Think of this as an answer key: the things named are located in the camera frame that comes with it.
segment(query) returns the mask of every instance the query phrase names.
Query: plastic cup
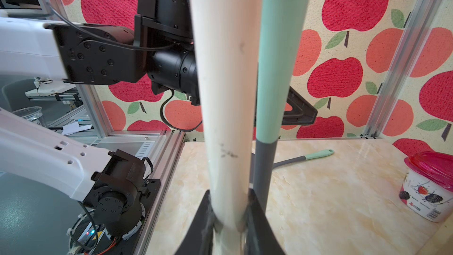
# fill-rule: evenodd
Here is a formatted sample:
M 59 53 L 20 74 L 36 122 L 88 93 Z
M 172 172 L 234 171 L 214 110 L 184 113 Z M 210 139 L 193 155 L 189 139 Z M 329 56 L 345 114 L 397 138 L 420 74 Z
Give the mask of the plastic cup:
M 405 158 L 409 167 L 399 198 L 422 217 L 440 222 L 453 212 L 453 156 L 421 152 Z
M 23 119 L 36 123 L 37 125 L 47 127 L 44 116 L 42 116 L 42 107 L 40 106 L 30 106 L 21 110 L 13 111 L 13 113 Z

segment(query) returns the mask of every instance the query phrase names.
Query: table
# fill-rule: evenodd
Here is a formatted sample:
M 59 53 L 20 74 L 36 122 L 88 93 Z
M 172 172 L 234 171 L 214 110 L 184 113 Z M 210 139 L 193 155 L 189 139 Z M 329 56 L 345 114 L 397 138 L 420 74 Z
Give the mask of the table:
M 272 174 L 266 216 L 288 255 L 415 254 L 439 229 L 400 201 L 405 155 L 385 140 L 279 141 L 275 161 L 323 149 Z M 208 188 L 204 143 L 185 143 L 147 255 L 174 254 Z

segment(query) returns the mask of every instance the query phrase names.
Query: wire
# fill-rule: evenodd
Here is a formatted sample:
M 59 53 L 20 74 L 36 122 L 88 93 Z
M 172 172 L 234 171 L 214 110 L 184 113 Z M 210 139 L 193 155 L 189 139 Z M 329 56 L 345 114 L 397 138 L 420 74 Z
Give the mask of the wire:
M 104 251 L 100 252 L 100 253 L 97 253 L 97 254 L 92 254 L 92 255 L 102 255 L 104 254 L 105 252 L 109 251 L 110 249 L 112 249 L 115 245 L 116 245 L 116 237 L 113 239 L 113 242 L 112 244 L 110 244 L 109 247 L 107 247 L 107 249 L 105 249 Z
M 81 33 L 84 33 L 84 34 L 86 34 L 86 35 L 88 35 L 88 36 L 90 36 L 90 37 L 92 37 L 92 38 L 94 38 L 94 39 L 96 39 L 98 41 L 106 43 L 108 45 L 120 46 L 120 47 L 125 47 L 125 48 L 139 50 L 139 51 L 158 51 L 158 50 L 162 50 L 162 49 L 171 48 L 172 46 L 178 44 L 178 43 L 172 43 L 170 45 L 163 46 L 163 47 L 138 47 L 138 46 L 131 46 L 131 45 L 128 45 L 128 44 L 125 44 L 125 43 L 115 42 L 115 41 L 112 41 L 112 40 L 106 39 L 104 37 L 95 35 L 92 32 L 89 32 L 87 30 L 84 30 L 84 29 L 80 28 L 79 26 L 77 26 L 76 24 L 72 23 L 70 20 L 67 20 L 65 17 L 63 17 L 61 14 L 59 14 L 52 6 L 50 6 L 50 4 L 48 6 L 49 6 L 50 10 L 52 10 L 52 14 L 56 15 L 58 18 L 60 18 L 66 24 L 70 25 L 71 27 L 73 27 L 77 31 L 79 31 Z
M 38 84 L 38 87 L 36 88 L 36 93 L 38 94 L 38 96 L 40 97 L 50 97 L 51 95 L 54 95 L 54 94 L 61 94 L 61 93 L 51 93 L 51 94 L 48 94 L 48 95 L 40 95 L 39 94 L 39 87 L 41 87 L 41 83 L 43 84 L 50 84 L 51 82 L 53 82 L 54 80 L 45 80 L 45 81 L 39 81 L 39 84 Z
M 168 127 L 173 128 L 173 129 L 176 129 L 176 130 L 179 130 L 179 131 L 182 131 L 182 132 L 192 132 L 192 131 L 194 131 L 195 129 L 197 129 L 201 125 L 203 120 L 197 126 L 195 126 L 192 129 L 181 129 L 181 128 L 174 127 L 173 125 L 170 124 L 170 122 L 168 122 L 165 119 L 165 116 L 164 116 L 164 105 L 166 105 L 167 102 L 169 102 L 174 96 L 174 90 L 170 89 L 170 91 L 171 91 L 171 97 L 169 97 L 166 101 L 164 101 L 164 103 L 160 106 L 160 119 L 162 119 L 162 121 L 165 123 L 165 125 L 167 125 Z
M 93 217 L 91 216 L 91 214 L 88 212 L 87 208 L 82 204 L 81 201 L 77 201 L 77 203 L 79 203 L 79 205 L 82 207 L 83 211 L 87 214 L 88 218 L 90 219 L 91 221 L 91 224 L 93 226 L 93 229 L 94 229 L 94 232 L 96 234 L 96 244 L 93 246 L 93 247 L 88 247 L 86 246 L 86 244 L 88 242 L 90 242 L 89 240 L 85 242 L 85 244 L 82 244 L 80 243 L 80 241 L 71 233 L 69 232 L 69 235 L 71 236 L 72 240 L 77 244 L 79 245 L 80 247 L 82 247 L 83 249 L 85 250 L 93 250 L 94 248 L 96 248 L 98 242 L 99 242 L 99 235 L 97 234 L 99 232 L 99 227 L 96 229 L 96 224 L 94 223 L 94 219 Z
M 146 178 L 143 179 L 143 186 L 145 186 L 146 184 L 148 184 L 148 178 L 150 177 L 150 175 L 153 173 L 154 171 L 154 166 L 153 166 L 153 163 L 151 162 L 150 158 L 149 157 L 144 157 L 142 159 L 143 162 L 147 161 L 148 165 L 150 166 L 150 169 L 151 169 L 151 172 L 146 176 Z

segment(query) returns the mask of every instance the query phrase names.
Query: red cable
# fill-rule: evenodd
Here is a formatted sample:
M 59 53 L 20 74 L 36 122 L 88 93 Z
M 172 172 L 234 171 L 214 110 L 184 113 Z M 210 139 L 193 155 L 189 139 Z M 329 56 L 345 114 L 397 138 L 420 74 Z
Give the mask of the red cable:
M 100 252 L 98 254 L 95 254 L 95 255 L 102 255 L 104 254 L 105 252 L 109 251 L 110 249 L 112 249 L 112 247 L 114 247 L 116 245 L 116 238 L 113 240 L 112 244 L 110 244 L 109 248 L 105 249 L 103 252 Z

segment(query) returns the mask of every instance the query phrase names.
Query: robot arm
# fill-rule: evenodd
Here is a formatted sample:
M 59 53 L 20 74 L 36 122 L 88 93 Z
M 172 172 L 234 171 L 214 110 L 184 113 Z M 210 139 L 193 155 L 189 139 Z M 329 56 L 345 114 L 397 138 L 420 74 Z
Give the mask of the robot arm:
M 112 236 L 131 230 L 146 194 L 142 160 L 82 144 L 0 108 L 0 170 L 33 179 L 95 209 Z

